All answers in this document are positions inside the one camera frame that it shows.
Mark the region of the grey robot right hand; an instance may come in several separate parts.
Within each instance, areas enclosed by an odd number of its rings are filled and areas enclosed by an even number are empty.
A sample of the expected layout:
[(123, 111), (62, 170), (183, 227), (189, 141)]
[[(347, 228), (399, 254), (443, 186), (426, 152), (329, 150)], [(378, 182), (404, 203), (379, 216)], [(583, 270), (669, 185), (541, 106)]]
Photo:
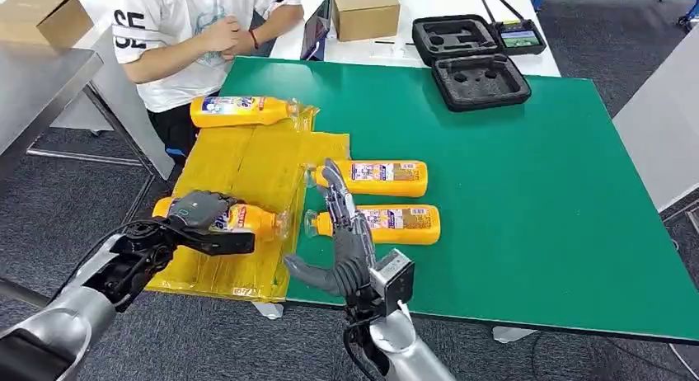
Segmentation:
[(368, 221), (356, 207), (338, 165), (327, 158), (321, 174), (328, 182), (319, 191), (331, 217), (333, 266), (310, 266), (296, 254), (286, 255), (284, 264), (289, 274), (305, 285), (347, 297), (369, 282), (368, 268), (375, 262), (375, 246)]

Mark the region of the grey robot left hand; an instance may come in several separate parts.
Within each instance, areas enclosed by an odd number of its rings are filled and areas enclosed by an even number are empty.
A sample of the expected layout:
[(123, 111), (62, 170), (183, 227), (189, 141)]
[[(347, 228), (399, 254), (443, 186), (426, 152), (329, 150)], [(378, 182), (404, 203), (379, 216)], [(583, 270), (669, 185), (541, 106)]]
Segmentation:
[(174, 200), (167, 211), (166, 219), (178, 228), (204, 232), (239, 199), (227, 194), (208, 190), (193, 190)]

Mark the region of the person's right hand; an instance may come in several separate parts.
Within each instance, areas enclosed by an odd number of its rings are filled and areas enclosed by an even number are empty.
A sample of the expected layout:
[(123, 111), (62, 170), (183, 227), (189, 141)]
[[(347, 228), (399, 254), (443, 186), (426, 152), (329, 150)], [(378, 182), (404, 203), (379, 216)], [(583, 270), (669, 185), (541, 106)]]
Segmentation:
[(223, 52), (238, 45), (240, 26), (234, 16), (225, 16), (206, 27), (200, 34), (204, 52)]

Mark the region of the person's left hand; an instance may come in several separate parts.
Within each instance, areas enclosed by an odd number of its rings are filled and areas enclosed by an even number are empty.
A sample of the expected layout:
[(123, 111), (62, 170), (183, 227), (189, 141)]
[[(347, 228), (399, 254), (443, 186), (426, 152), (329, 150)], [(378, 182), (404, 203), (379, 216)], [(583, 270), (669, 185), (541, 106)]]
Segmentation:
[(238, 55), (246, 55), (257, 48), (256, 40), (249, 31), (233, 33), (232, 46), (223, 50), (221, 56), (225, 60), (232, 60)]

